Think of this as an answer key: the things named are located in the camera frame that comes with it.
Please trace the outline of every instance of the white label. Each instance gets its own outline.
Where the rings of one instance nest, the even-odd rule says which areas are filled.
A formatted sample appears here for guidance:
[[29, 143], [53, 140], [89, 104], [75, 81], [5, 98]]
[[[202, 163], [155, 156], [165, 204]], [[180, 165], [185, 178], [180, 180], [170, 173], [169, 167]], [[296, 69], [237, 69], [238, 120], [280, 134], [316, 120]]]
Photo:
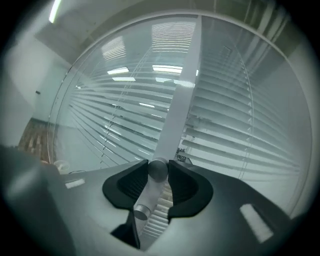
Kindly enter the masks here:
[[67, 189], [72, 189], [72, 188], [80, 186], [82, 184], [85, 184], [85, 180], [83, 178], [68, 182], [65, 184], [65, 186]]

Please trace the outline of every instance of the cylindrical joint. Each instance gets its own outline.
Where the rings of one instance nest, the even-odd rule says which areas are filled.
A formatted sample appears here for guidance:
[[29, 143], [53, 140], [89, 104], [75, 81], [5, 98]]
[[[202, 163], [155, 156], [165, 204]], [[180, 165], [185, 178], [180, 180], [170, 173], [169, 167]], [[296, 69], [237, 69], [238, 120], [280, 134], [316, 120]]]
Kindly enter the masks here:
[[139, 219], [139, 220], [142, 220], [142, 221], [146, 221], [150, 214], [151, 214], [151, 211], [148, 207], [146, 207], [145, 205], [142, 205], [142, 204], [138, 204], [134, 211], [134, 216]]
[[156, 158], [149, 163], [148, 173], [157, 183], [163, 182], [168, 175], [167, 161]]

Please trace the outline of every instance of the wall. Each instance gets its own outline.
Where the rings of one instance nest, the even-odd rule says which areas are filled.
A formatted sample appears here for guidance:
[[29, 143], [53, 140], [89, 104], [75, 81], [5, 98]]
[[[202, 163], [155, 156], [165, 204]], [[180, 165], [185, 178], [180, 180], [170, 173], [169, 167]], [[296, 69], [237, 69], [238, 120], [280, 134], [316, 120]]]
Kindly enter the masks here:
[[44, 16], [14, 35], [15, 44], [8, 45], [1, 78], [1, 141], [6, 146], [17, 146], [23, 131], [34, 117], [48, 121], [48, 116], [61, 81], [70, 64], [38, 41], [34, 34], [42, 28]]
[[311, 121], [311, 158], [306, 181], [292, 215], [297, 216], [305, 212], [311, 205], [315, 193], [319, 189], [320, 165], [320, 74], [319, 61], [309, 42], [305, 38], [296, 50], [289, 56], [292, 68], [300, 81]]
[[6, 72], [0, 76], [0, 145], [14, 147], [29, 122], [33, 109]]

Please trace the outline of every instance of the white column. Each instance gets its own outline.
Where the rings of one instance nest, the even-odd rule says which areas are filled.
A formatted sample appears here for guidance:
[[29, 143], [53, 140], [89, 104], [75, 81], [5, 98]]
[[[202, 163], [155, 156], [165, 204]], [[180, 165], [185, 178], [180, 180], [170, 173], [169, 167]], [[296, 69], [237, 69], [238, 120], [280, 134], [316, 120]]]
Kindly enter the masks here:
[[162, 158], [168, 162], [173, 160], [176, 155], [195, 89], [200, 58], [201, 32], [202, 17], [199, 15], [153, 159]]

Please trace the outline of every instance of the dark gray surface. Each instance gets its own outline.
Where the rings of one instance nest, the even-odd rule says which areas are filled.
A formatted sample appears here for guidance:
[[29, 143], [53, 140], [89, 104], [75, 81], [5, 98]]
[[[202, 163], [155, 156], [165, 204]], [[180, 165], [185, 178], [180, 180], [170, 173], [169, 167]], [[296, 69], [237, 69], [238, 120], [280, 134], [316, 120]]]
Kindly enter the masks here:
[[284, 212], [241, 180], [197, 166], [189, 169], [210, 181], [213, 197], [196, 216], [171, 219], [148, 253], [164, 256], [264, 254], [266, 248], [258, 242], [240, 212], [244, 204], [257, 208], [274, 236], [284, 233], [290, 225]]
[[[104, 181], [136, 164], [132, 162], [112, 168], [50, 175], [49, 189], [73, 238], [79, 256], [135, 255], [133, 247], [110, 233], [127, 221], [128, 210], [116, 209], [102, 192]], [[85, 183], [67, 189], [65, 183], [84, 179]]]

